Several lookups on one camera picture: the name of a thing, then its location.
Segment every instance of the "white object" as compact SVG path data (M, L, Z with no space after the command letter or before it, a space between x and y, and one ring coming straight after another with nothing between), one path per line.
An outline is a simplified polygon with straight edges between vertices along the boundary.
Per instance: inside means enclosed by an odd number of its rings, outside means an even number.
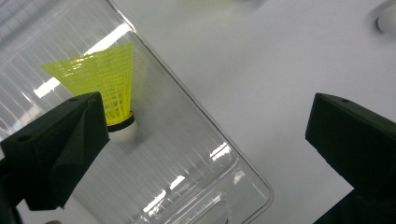
M137 135L137 122L136 120L128 127L116 131L114 133L108 133L110 141L117 143L131 142L136 138Z
M396 35L396 4L387 7L379 16L378 28L385 33Z

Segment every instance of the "shuttlecock cork base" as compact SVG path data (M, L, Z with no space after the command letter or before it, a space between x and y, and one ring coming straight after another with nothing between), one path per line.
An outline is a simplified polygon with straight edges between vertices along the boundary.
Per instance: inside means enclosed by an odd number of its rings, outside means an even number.
M137 123L134 119L134 113L131 111L130 117L120 123L108 125L108 135L110 140L117 143L126 143L133 141L137 135Z

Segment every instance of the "white background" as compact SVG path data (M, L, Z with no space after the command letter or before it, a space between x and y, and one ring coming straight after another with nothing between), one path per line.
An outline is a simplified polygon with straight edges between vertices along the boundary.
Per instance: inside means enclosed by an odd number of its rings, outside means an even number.
M304 140L316 92L396 120L382 0L117 0L275 191L255 223L312 223L351 191Z

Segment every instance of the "clear plastic container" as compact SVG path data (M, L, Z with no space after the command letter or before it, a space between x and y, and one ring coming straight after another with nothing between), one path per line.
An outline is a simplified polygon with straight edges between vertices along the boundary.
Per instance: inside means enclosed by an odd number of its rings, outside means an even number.
M137 137L110 141L73 194L99 223L245 223L270 205L269 185L114 5L6 1L0 17L0 140L72 96L41 64L133 43Z

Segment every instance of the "yellow shuttlecock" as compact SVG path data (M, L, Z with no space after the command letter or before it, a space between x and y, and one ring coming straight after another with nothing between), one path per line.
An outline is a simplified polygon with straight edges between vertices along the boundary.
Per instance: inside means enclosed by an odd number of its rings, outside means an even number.
M127 43L41 66L74 95L101 92L110 138L125 141L136 133L131 111L132 50L132 43Z

